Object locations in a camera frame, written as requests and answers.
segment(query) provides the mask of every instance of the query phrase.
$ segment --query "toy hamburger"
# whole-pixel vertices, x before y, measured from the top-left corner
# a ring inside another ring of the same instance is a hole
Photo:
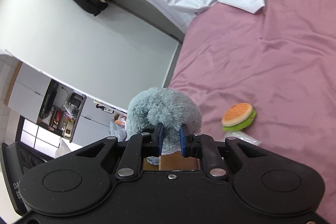
[[[231,107],[223,116],[224,131],[238,131],[248,127],[257,112],[249,103],[240,103]]]

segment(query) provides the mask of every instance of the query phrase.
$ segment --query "white tile wall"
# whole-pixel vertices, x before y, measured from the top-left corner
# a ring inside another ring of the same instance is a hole
[[[11,109],[5,106],[5,99],[18,63],[19,61],[12,56],[0,55],[0,143],[6,140]]]

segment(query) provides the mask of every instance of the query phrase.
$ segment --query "pink bed sheet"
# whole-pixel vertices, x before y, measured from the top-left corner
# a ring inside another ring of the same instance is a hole
[[[336,0],[268,0],[255,15],[214,5],[190,25],[169,88],[194,100],[216,140],[224,112],[251,103],[245,132],[316,169],[318,213],[336,223]]]

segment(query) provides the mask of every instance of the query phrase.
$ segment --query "screw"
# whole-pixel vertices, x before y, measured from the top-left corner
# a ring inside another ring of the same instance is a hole
[[[118,175],[122,177],[129,177],[134,174],[134,170],[131,168],[121,168],[118,170]]]
[[[169,179],[177,179],[177,175],[170,174],[170,175],[168,175],[168,178]]]
[[[226,171],[222,168],[214,168],[210,170],[210,175],[213,177],[222,177],[226,175]]]

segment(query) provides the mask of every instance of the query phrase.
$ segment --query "light blue plush toy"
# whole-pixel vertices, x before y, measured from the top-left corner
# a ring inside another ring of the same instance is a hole
[[[140,92],[129,103],[127,110],[127,138],[145,128],[154,129],[159,123],[165,128],[162,154],[181,151],[179,129],[188,126],[190,134],[200,133],[202,114],[185,94],[166,88],[150,88]]]

